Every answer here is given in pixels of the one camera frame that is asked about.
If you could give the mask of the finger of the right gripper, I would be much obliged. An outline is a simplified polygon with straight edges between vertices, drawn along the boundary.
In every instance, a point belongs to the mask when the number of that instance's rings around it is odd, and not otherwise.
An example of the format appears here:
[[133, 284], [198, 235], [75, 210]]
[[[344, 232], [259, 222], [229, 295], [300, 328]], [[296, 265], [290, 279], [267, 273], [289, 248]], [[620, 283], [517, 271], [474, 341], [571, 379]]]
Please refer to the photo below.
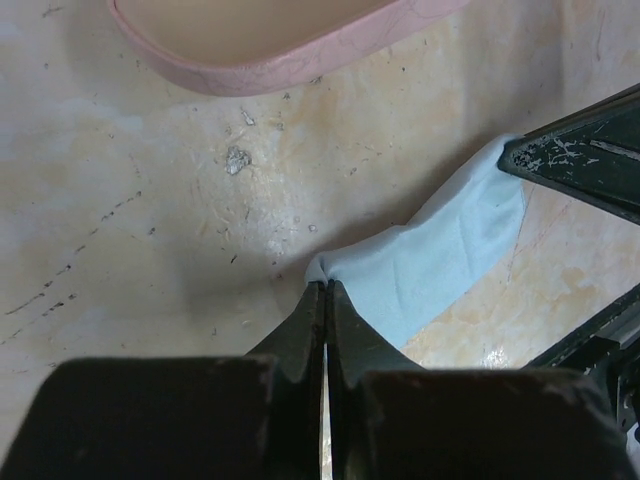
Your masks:
[[639, 86], [506, 143], [498, 168], [639, 223]]
[[529, 361], [525, 367], [549, 368], [557, 367], [591, 338], [605, 332], [609, 327], [620, 322], [621, 318], [639, 305], [639, 285], [614, 300], [603, 310], [567, 334], [546, 351]]

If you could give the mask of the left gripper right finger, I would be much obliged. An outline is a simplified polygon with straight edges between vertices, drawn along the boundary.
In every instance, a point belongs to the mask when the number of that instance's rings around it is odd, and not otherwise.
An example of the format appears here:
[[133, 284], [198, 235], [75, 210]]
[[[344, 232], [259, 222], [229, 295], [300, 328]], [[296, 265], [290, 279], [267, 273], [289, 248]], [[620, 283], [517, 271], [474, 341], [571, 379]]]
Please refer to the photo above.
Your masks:
[[326, 298], [337, 479], [631, 479], [617, 417], [618, 341], [591, 338], [557, 367], [426, 369]]

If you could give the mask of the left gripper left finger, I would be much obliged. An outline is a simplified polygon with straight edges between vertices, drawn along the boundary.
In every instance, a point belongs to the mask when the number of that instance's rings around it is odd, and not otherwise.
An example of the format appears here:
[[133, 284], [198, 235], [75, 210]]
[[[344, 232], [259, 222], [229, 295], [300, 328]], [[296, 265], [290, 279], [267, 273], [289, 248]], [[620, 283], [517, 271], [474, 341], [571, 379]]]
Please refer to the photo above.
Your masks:
[[85, 358], [39, 388], [13, 479], [317, 479], [325, 287], [242, 356]]

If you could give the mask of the light blue cloth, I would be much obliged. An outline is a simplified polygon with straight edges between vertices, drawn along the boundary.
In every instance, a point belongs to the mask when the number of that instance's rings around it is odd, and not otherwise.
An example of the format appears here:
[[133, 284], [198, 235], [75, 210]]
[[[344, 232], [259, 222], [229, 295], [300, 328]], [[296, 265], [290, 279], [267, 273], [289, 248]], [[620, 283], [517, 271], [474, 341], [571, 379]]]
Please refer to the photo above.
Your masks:
[[512, 139], [482, 147], [407, 223], [317, 254], [306, 282], [341, 282], [357, 313], [394, 347], [405, 346], [515, 245], [523, 188], [498, 167]]

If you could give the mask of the pink glasses case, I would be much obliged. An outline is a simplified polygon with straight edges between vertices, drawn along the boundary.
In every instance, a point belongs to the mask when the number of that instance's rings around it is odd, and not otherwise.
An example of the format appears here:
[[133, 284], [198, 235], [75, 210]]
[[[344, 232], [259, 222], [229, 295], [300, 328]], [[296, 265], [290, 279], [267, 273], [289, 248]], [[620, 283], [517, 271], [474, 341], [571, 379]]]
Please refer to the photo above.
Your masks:
[[134, 52], [169, 82], [219, 97], [277, 92], [366, 57], [462, 1], [111, 1]]

